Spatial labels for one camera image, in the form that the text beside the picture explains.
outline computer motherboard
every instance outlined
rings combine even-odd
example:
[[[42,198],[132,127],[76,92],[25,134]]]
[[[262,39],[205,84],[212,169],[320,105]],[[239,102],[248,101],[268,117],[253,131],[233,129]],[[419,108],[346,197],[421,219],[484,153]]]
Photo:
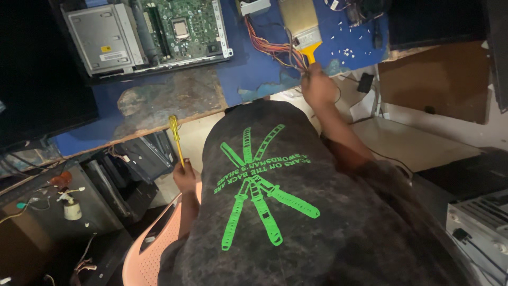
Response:
[[[140,2],[160,64],[223,53],[217,0]]]

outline man's right hand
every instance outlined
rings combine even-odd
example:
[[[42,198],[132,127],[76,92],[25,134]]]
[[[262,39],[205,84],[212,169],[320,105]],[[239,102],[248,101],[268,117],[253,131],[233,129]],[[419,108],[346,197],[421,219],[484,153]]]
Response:
[[[302,94],[314,110],[334,105],[337,85],[322,70],[321,64],[313,63],[302,77]]]

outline label sticker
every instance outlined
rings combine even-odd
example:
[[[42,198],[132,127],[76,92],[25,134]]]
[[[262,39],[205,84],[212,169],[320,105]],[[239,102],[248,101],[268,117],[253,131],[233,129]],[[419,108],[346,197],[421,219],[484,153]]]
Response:
[[[339,5],[339,1],[333,0],[332,6],[330,6],[330,9],[335,10],[335,8],[337,8],[337,5]]]
[[[102,51],[102,52],[111,51],[111,46],[102,46],[102,47],[101,47],[101,51]]]
[[[101,54],[99,57],[101,58],[101,61],[105,62],[105,61],[115,60],[115,59],[119,59],[119,58],[126,58],[127,53],[126,53],[126,51],[116,51],[116,52]]]

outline chair backrest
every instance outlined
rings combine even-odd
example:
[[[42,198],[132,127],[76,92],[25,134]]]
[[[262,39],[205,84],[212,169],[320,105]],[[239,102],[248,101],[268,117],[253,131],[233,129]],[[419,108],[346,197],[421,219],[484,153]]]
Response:
[[[198,200],[201,203],[201,182],[197,186]],[[180,230],[180,195],[174,198],[162,214],[136,239],[127,252],[123,263],[122,280],[124,286],[157,286],[157,276],[161,266],[161,254],[172,242],[178,239]],[[168,222],[155,240],[141,253],[141,244],[151,228],[158,222],[174,201],[177,204]]]

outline wire bundle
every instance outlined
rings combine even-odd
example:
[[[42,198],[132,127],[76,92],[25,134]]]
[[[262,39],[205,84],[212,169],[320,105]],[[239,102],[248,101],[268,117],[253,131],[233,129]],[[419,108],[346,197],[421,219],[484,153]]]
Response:
[[[286,44],[272,44],[269,43],[267,40],[258,37],[256,35],[256,31],[254,31],[254,28],[251,24],[251,18],[249,16],[245,17],[245,25],[247,26],[247,30],[249,32],[250,42],[254,46],[254,48],[260,52],[263,52],[267,55],[272,56],[272,58],[276,61],[278,61],[281,65],[285,67],[293,67],[297,69],[300,72],[307,70],[307,64],[305,62],[305,57],[303,54],[293,48],[293,37],[291,35],[291,32],[284,26],[284,30],[288,34],[289,43]],[[289,63],[285,63],[280,56],[284,53],[288,53],[289,55]]]

